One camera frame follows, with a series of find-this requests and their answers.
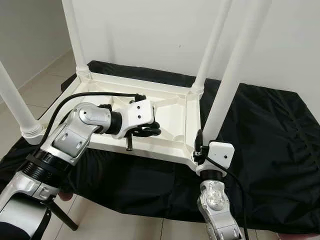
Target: black cloth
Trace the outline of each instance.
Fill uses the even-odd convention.
[[[184,87],[195,80],[178,73],[99,61],[90,62],[89,68],[95,73]],[[202,127],[219,83],[205,82],[200,101]],[[320,233],[320,126],[296,93],[240,84],[218,140],[234,145],[230,170],[246,192],[249,228]],[[1,189],[34,148],[20,139],[4,157]],[[121,213],[203,222],[197,208],[200,183],[186,165],[87,149],[63,189]],[[224,183],[232,214],[242,226],[240,189],[229,175]]]

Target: screw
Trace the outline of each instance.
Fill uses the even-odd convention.
[[[132,151],[133,150],[133,145],[132,145],[132,135],[130,134],[129,136],[127,136],[126,138],[126,150]]]

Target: cable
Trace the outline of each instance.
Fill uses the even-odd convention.
[[[243,211],[243,231],[244,231],[244,236],[246,240],[249,240],[249,235],[248,235],[248,227],[247,227],[247,215],[246,215],[246,198],[245,198],[245,190],[241,184],[241,182],[238,180],[236,175],[234,175],[231,171],[226,169],[225,167],[221,166],[219,163],[216,163],[213,161],[210,157],[205,156],[205,159],[208,160],[210,163],[215,165],[216,167],[220,168],[221,170],[225,171],[227,174],[231,175],[238,186],[241,189],[241,198],[242,198],[242,211]]]
[[[47,137],[49,136],[50,130],[55,122],[55,119],[60,111],[60,109],[63,107],[63,105],[65,105],[68,101],[70,101],[71,99],[77,98],[77,97],[84,97],[84,96],[117,96],[117,97],[137,97],[139,96],[139,94],[132,94],[132,93],[118,93],[118,92],[100,92],[100,91],[93,91],[93,92],[81,92],[81,93],[76,93],[73,95],[70,95],[68,97],[66,97],[64,100],[62,100],[59,105],[56,107],[56,109],[54,110],[52,117],[49,121],[49,124],[45,130],[45,133],[42,137],[41,142],[39,143],[39,146],[41,147],[41,145],[46,141]]]

